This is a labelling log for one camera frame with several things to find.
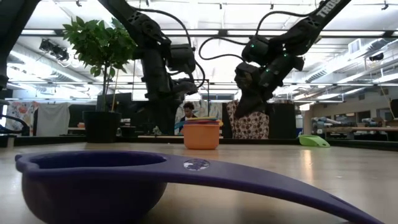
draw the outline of table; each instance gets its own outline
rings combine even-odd
[[[172,138],[172,139],[183,139],[184,136],[138,136],[138,138]]]
[[[331,147],[220,145],[192,151],[182,144],[59,144],[0,151],[0,223],[42,224],[25,206],[14,156],[25,152],[120,149],[201,157],[267,169],[323,189],[386,223],[398,219],[398,153]],[[283,200],[211,187],[169,184],[141,223],[345,223]]]
[[[387,127],[334,127],[325,128],[326,133],[346,133],[348,139],[354,139],[354,132],[356,131],[385,131],[385,132],[397,132],[398,128],[387,128]]]

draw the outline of green object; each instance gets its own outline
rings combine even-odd
[[[329,143],[319,136],[300,135],[300,144],[303,146],[330,147]]]
[[[72,44],[76,50],[75,58],[84,66],[91,66],[90,73],[94,77],[103,74],[104,108],[109,81],[115,76],[115,69],[126,73],[123,65],[134,60],[136,43],[130,38],[124,26],[115,18],[112,24],[105,27],[104,21],[92,20],[85,22],[76,17],[71,24],[64,24],[63,39]]]

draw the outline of person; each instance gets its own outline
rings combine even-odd
[[[181,121],[185,121],[187,118],[197,118],[194,114],[193,114],[193,110],[195,109],[195,107],[193,106],[192,102],[186,102],[183,106],[184,108],[184,113],[185,116],[183,118],[181,118]]]

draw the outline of green leaves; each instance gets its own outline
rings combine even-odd
[[[97,77],[101,74],[101,68],[96,68],[96,70],[94,71],[94,77]]]
[[[79,26],[84,27],[85,26],[85,22],[83,21],[83,19],[81,19],[80,17],[76,16],[76,22],[77,24],[79,24]]]
[[[66,30],[69,30],[69,31],[73,30],[73,26],[72,26],[72,25],[69,25],[69,24],[64,24],[63,27],[64,27]]]
[[[115,74],[114,68],[111,67],[111,68],[109,69],[109,77],[110,77],[110,78],[113,78],[113,77],[114,77],[114,74]]]
[[[106,27],[105,21],[84,22],[82,18],[76,17],[75,21],[63,25],[63,38],[73,45],[79,61],[85,67],[91,66],[90,73],[94,77],[100,76],[108,68],[109,78],[113,78],[116,70],[126,72],[123,65],[134,60],[135,42],[117,19],[112,18],[112,24],[114,28]]]

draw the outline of fluorescent light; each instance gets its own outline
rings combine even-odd
[[[102,85],[103,82],[93,82],[94,85]],[[128,85],[128,82],[118,82],[118,85]],[[116,82],[110,82],[109,85],[116,85]]]
[[[391,80],[398,79],[398,73],[392,74],[392,75],[384,75],[381,78],[378,78],[376,80],[373,80],[373,83],[382,83],[382,82],[388,82]]]
[[[382,36],[384,31],[322,31],[320,36]]]
[[[311,105],[313,105],[313,104],[314,104],[314,102],[301,105],[300,106],[300,111],[309,111],[310,108],[311,108]]]
[[[297,86],[332,86],[332,83],[289,83],[291,85],[297,85]]]
[[[360,83],[339,83],[338,86],[373,86],[373,84],[360,84]]]
[[[53,82],[56,85],[87,85],[88,82]]]
[[[56,35],[54,30],[23,30],[22,35]]]
[[[228,35],[254,35],[256,34],[255,30],[229,30]]]
[[[313,95],[315,95],[315,93],[311,93],[311,94],[301,94],[301,95],[298,95],[298,96],[295,96],[294,97],[294,100],[301,100],[301,99],[303,99],[303,98],[308,98],[308,97],[311,97],[311,96],[313,96]]]
[[[33,101],[96,101],[93,99],[79,99],[79,98],[6,98],[5,100],[13,101],[13,100],[33,100]]]
[[[344,93],[344,95],[350,95],[350,94],[356,93],[356,92],[361,91],[361,90],[364,90],[364,88],[357,88],[355,90],[350,90],[350,91]]]
[[[340,81],[338,81],[337,83],[346,83],[346,82],[351,82],[359,77],[363,76],[362,74],[356,74],[356,75],[352,75],[350,77],[344,78]]]
[[[17,87],[17,88],[23,88],[25,90],[36,91],[36,89],[30,85],[25,85],[25,84],[13,85],[10,83],[8,83],[7,85]]]
[[[341,100],[294,100],[295,103],[344,103]]]
[[[378,84],[379,86],[398,86],[398,83]]]
[[[37,81],[12,81],[9,83],[13,84],[47,84],[48,82],[37,82]]]
[[[184,30],[162,30],[165,35],[185,35]],[[190,35],[217,35],[218,30],[188,30]]]
[[[344,103],[342,100],[321,100],[318,103]]]
[[[340,95],[340,94],[339,93],[325,94],[325,95],[322,95],[322,96],[318,96],[318,99],[319,100],[325,100],[325,99],[330,99],[330,98],[336,97],[338,95]]]
[[[71,74],[68,74],[68,73],[62,72],[62,71],[60,71],[60,70],[57,70],[57,72],[58,72],[59,74],[61,74],[61,75],[64,75],[64,76],[66,76],[66,77],[70,78],[70,79],[71,79],[71,80],[73,80],[73,81],[76,81],[76,82],[82,82],[82,80],[81,80],[81,79],[79,79],[79,78],[76,78],[76,77],[74,77],[74,76],[73,76],[73,75],[71,75]]]

